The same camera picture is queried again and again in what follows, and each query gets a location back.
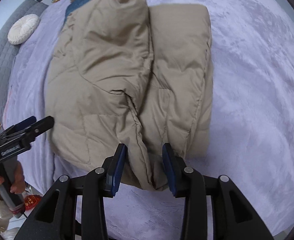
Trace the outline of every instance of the beige puffer jacket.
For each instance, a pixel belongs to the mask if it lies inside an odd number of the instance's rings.
[[[207,8],[92,0],[67,18],[48,74],[53,151],[91,171],[128,147],[122,182],[167,185],[161,149],[197,157],[208,146],[213,65]]]

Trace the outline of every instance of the pillow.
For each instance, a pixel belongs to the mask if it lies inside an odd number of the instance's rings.
[[[33,34],[40,22],[36,14],[28,14],[17,20],[8,33],[8,41],[13,45],[25,42]]]

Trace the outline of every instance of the gray quilted sofa cover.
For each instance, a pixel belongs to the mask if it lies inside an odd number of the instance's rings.
[[[8,42],[8,32],[11,26],[21,17],[28,14],[36,14],[40,17],[48,5],[35,0],[25,0],[9,17],[0,30],[0,122],[7,101],[8,83],[15,56],[19,52],[20,45],[12,45]]]

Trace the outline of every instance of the bed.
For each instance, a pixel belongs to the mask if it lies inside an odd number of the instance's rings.
[[[187,163],[204,175],[228,175],[273,235],[285,230],[294,224],[294,23],[274,0],[147,2],[207,6],[215,68],[210,146],[206,157]],[[44,117],[46,74],[68,4],[62,0],[49,6],[20,47],[4,127],[31,115]],[[60,175],[85,174],[54,155],[45,134],[19,160],[26,181],[42,193]],[[105,199],[109,236],[178,239],[183,205],[168,190],[147,192],[122,184],[114,199]],[[79,220],[80,205],[77,209]]]

